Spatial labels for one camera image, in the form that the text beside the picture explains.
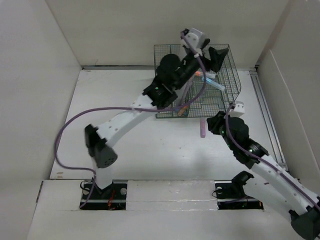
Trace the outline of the pink marker pen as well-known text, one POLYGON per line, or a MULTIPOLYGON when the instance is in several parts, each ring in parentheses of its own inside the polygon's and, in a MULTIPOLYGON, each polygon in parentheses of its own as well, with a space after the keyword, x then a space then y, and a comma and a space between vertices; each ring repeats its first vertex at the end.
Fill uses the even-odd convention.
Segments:
POLYGON ((200 137, 206 137, 206 120, 204 118, 200 119, 200 137))

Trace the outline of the orange capped clear marker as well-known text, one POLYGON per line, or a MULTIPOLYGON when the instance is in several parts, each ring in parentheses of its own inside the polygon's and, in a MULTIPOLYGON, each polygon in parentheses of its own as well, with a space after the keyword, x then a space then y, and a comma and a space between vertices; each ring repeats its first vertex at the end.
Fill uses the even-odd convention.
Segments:
MULTIPOLYGON (((196 71, 195 75, 197 77, 203 77, 204 73, 201 72, 201 71, 196 71)), ((206 75, 207 78, 213 78, 214 79, 216 77, 216 73, 214 73, 214 72, 206 72, 205 75, 206 75)))

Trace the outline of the light blue capped marker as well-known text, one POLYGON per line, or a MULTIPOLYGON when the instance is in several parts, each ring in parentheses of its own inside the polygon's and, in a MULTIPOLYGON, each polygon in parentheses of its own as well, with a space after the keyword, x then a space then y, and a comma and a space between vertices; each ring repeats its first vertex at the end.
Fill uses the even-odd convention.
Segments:
POLYGON ((214 88, 222 91, 222 92, 225 91, 225 89, 226 89, 225 86, 217 83, 216 81, 214 81, 214 80, 211 79, 211 78, 208 78, 208 77, 204 78, 204 77, 202 77, 201 80, 202 80, 203 82, 206 82, 206 83, 209 84, 210 86, 212 86, 212 87, 214 87, 214 88))

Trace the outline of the orange marker pen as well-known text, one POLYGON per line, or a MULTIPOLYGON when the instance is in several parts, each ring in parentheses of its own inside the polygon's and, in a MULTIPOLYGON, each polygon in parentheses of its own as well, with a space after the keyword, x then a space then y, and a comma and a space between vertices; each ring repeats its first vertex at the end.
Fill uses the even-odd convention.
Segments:
POLYGON ((184 106, 178 111, 177 116, 178 117, 187 117, 188 116, 188 111, 189 111, 189 107, 188 106, 184 106))

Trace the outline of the clear zip pouch purple zipper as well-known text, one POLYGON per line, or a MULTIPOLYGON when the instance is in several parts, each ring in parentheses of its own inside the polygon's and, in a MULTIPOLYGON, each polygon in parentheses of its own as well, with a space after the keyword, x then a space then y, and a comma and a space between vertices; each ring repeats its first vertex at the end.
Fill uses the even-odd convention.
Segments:
POLYGON ((185 84, 185 87, 184 87, 184 89, 183 89, 183 93, 182 93, 181 99, 180 99, 180 101, 179 101, 179 103, 178 103, 179 106, 181 106, 182 104, 184 104, 184 103, 186 102, 185 99, 186 99, 186 96, 187 96, 187 94, 188 94, 189 88, 192 86, 192 84, 193 84, 193 77, 191 77, 191 78, 187 81, 187 83, 185 84))

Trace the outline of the white notebook booklet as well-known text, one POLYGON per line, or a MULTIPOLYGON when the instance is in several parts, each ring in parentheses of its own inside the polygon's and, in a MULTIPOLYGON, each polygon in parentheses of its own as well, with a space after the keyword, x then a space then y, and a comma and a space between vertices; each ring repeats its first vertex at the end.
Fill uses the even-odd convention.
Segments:
POLYGON ((188 59, 192 59, 194 57, 194 53, 193 51, 190 49, 189 45, 184 45, 184 44, 180 44, 179 47, 179 59, 180 61, 183 61, 185 58, 188 59))

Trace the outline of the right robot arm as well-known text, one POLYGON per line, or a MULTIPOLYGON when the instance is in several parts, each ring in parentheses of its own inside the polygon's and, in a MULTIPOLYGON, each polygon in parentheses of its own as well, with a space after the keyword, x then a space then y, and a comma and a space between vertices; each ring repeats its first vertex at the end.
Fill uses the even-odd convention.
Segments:
POLYGON ((318 239, 320 196, 303 186, 262 145, 251 139, 249 127, 243 119, 219 111, 206 122, 208 131, 221 136, 235 159, 247 168, 229 183, 217 185, 216 197, 219 200, 256 199, 288 220, 301 238, 318 239))

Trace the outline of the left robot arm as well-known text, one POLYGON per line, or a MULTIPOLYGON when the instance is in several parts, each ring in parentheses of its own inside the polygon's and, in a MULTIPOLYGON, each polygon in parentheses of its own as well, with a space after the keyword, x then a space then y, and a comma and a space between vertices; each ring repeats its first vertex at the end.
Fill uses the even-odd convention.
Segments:
POLYGON ((124 108, 109 121, 99 125, 87 125, 84 129, 85 145, 95 162, 94 192, 100 198, 111 194, 113 176, 111 165, 118 156, 114 151, 116 143, 135 126, 150 116, 168 110, 178 98, 178 91, 185 86, 196 71, 203 67, 205 72, 218 73, 228 54, 227 48, 216 50, 209 47, 209 58, 185 49, 183 58, 176 54, 165 55, 156 68, 151 84, 129 107, 124 108))

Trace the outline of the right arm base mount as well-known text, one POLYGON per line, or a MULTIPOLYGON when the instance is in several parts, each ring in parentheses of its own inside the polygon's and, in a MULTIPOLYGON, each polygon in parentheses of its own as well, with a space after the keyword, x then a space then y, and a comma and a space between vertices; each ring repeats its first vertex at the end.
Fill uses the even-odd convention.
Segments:
POLYGON ((231 180, 214 182, 211 196, 217 199, 218 210, 263 210, 263 203, 245 194, 244 186, 254 176, 242 171, 231 180))

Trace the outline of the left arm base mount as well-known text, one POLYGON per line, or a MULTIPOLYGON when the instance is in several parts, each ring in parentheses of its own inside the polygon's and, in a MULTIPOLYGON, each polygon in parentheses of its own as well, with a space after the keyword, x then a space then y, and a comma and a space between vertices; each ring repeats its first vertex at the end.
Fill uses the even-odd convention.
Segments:
POLYGON ((82 190, 79 209, 84 211, 124 211, 127 204, 128 182, 113 181, 106 189, 100 189, 92 181, 83 180, 80 183, 82 190))

